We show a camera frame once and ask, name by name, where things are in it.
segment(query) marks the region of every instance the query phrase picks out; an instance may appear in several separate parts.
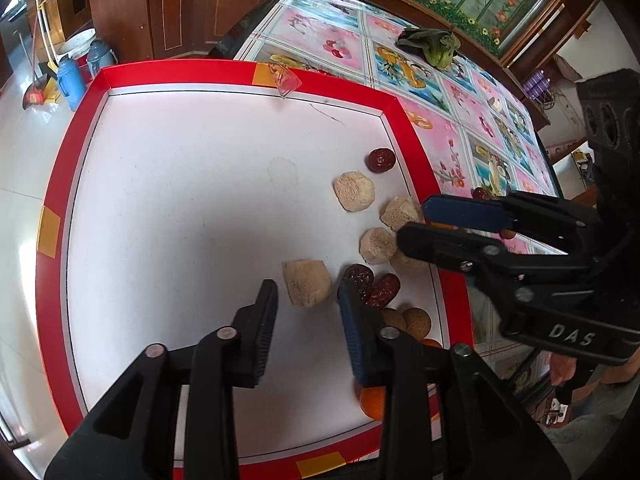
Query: candy wrapper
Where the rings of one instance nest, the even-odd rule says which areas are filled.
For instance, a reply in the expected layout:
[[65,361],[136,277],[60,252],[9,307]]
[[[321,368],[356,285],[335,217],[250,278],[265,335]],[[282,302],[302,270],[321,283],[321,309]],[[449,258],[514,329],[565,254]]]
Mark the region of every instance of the candy wrapper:
[[289,92],[302,85],[302,81],[287,67],[275,63],[269,63],[269,72],[273,76],[280,97],[285,98]]

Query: orange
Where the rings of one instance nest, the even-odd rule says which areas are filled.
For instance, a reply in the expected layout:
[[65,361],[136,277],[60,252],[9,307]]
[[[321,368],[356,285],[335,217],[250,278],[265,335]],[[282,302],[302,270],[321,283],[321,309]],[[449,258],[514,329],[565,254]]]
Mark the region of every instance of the orange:
[[425,346],[435,346],[436,348],[442,348],[442,345],[438,343],[435,339],[423,339],[420,341]]
[[360,408],[369,418],[382,420],[385,413],[385,387],[363,388],[360,392]]

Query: floor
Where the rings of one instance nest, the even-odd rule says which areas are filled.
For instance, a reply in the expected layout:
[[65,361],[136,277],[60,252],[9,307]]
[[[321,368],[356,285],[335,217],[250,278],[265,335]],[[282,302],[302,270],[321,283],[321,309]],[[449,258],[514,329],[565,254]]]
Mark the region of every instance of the floor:
[[22,49],[0,94],[0,412],[32,444],[17,455],[38,478],[66,439],[35,329],[35,250],[49,174],[73,112],[65,101],[22,110],[31,69]]

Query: metal screw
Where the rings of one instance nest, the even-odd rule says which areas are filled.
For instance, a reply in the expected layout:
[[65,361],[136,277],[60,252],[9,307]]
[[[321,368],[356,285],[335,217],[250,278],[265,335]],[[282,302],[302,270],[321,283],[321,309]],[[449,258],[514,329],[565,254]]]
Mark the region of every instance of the metal screw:
[[233,339],[236,337],[236,334],[238,334],[238,330],[232,326],[223,326],[218,330],[218,337],[220,339]]
[[529,303],[529,301],[533,300],[533,290],[528,286],[521,286],[520,288],[517,288],[516,300],[521,301],[522,303]]
[[469,357],[472,354],[471,346],[465,343],[456,343],[453,345],[453,351],[460,357]]
[[145,348],[145,355],[147,357],[160,357],[164,354],[164,346],[158,343],[153,343]]
[[380,335],[385,339],[395,339],[400,331],[395,326],[384,326],[380,329]]
[[482,252],[487,256],[495,256],[497,254],[500,254],[500,248],[496,247],[495,245],[485,245],[482,248]]

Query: person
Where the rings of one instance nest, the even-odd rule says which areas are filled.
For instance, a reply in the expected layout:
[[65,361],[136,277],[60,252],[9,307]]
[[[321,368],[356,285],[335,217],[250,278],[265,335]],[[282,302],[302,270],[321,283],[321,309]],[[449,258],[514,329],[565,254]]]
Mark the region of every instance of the person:
[[[575,374],[576,359],[552,354],[551,383],[555,386]],[[609,442],[640,386],[640,349],[622,366],[597,368],[585,386],[572,393],[572,403],[588,400],[584,414],[562,428],[542,428],[571,471],[580,478]]]

